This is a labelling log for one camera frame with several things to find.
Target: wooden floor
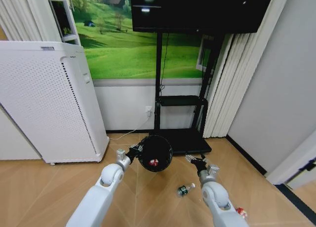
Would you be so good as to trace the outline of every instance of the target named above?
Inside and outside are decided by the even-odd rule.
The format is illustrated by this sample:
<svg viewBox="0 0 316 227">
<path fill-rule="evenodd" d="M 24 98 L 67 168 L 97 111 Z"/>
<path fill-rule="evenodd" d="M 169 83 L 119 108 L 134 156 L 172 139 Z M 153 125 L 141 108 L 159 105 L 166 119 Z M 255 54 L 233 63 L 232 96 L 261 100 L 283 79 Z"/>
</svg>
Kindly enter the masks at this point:
<svg viewBox="0 0 316 227">
<path fill-rule="evenodd" d="M 316 212 L 316 180 L 293 190 L 293 192 Z"/>
<path fill-rule="evenodd" d="M 120 134 L 110 134 L 117 138 Z M 102 168 L 115 161 L 115 151 L 128 149 L 145 134 L 110 141 L 100 163 L 57 164 L 42 161 L 0 162 L 0 226 L 64 226 Z M 313 226 L 226 139 L 207 139 L 208 159 L 221 170 L 220 182 L 235 207 L 248 212 L 250 226 Z M 178 198 L 176 189 L 194 182 L 197 187 Z M 152 173 L 135 159 L 117 188 L 103 221 L 105 227 L 210 227 L 212 215 L 201 198 L 194 166 L 174 157 L 164 171 Z"/>
</svg>

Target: green grass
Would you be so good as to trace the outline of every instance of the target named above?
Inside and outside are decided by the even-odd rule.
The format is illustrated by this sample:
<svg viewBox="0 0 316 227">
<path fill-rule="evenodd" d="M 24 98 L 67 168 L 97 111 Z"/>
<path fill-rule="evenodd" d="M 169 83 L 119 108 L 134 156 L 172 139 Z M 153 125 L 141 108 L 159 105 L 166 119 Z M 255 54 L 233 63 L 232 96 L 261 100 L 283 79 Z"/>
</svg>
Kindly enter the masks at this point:
<svg viewBox="0 0 316 227">
<path fill-rule="evenodd" d="M 121 31 L 116 29 L 115 11 L 124 15 Z M 100 17 L 106 21 L 102 34 Z M 89 0 L 87 12 L 75 11 L 74 18 L 93 79 L 155 77 L 156 34 L 133 32 L 130 13 Z M 92 20 L 97 27 L 84 26 L 85 20 Z M 164 78 L 201 77 L 201 71 L 195 69 L 199 44 L 200 37 L 170 34 Z"/>
</svg>

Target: television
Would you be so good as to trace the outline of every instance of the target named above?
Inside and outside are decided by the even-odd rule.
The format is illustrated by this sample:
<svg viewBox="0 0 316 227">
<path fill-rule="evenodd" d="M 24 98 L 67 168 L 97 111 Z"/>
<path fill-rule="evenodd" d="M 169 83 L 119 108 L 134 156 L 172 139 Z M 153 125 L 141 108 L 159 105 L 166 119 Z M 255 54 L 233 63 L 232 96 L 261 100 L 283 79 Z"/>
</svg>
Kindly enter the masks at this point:
<svg viewBox="0 0 316 227">
<path fill-rule="evenodd" d="M 271 0 L 131 0 L 133 30 L 254 33 Z"/>
</svg>

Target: black metal stand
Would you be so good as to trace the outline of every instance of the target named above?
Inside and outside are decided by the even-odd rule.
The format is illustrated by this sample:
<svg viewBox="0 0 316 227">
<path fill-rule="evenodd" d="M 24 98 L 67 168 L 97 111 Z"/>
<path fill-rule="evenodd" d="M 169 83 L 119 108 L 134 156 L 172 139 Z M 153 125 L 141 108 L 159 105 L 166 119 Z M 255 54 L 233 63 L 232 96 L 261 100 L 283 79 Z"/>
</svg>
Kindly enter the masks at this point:
<svg viewBox="0 0 316 227">
<path fill-rule="evenodd" d="M 224 35 L 214 37 L 214 44 L 208 57 L 206 70 L 199 96 L 160 96 L 160 70 L 162 52 L 162 33 L 157 33 L 156 51 L 156 93 L 155 93 L 155 125 L 154 133 L 166 138 L 172 146 L 174 154 L 210 152 L 211 147 L 203 139 L 208 102 L 205 99 L 207 85 L 212 75 L 212 68 L 219 56 Z M 191 128 L 188 129 L 160 129 L 161 106 L 195 106 Z M 200 130 L 198 132 L 198 117 L 203 106 Z"/>
</svg>

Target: wall baseboard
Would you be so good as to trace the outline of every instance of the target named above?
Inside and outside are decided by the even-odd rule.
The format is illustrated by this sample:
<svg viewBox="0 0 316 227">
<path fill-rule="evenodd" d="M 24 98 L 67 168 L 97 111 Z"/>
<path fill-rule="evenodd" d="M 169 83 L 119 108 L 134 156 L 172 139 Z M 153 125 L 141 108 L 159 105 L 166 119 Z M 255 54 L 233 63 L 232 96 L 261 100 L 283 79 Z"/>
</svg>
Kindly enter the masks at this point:
<svg viewBox="0 0 316 227">
<path fill-rule="evenodd" d="M 106 130 L 107 133 L 129 133 L 131 132 L 132 130 Z M 152 132 L 153 129 L 144 129 L 144 130 L 136 130 L 134 132 L 131 132 L 131 133 L 150 133 Z"/>
<path fill-rule="evenodd" d="M 294 206 L 299 209 L 304 216 L 306 216 L 314 225 L 316 225 L 316 213 L 308 207 L 297 195 L 295 195 L 286 185 L 280 184 L 275 185 L 280 192 L 283 193 L 284 196 L 289 199 L 290 202 L 294 204 Z"/>
<path fill-rule="evenodd" d="M 226 139 L 262 174 L 265 175 L 267 171 L 249 155 L 237 142 L 235 142 L 229 135 L 226 136 Z"/>
</svg>

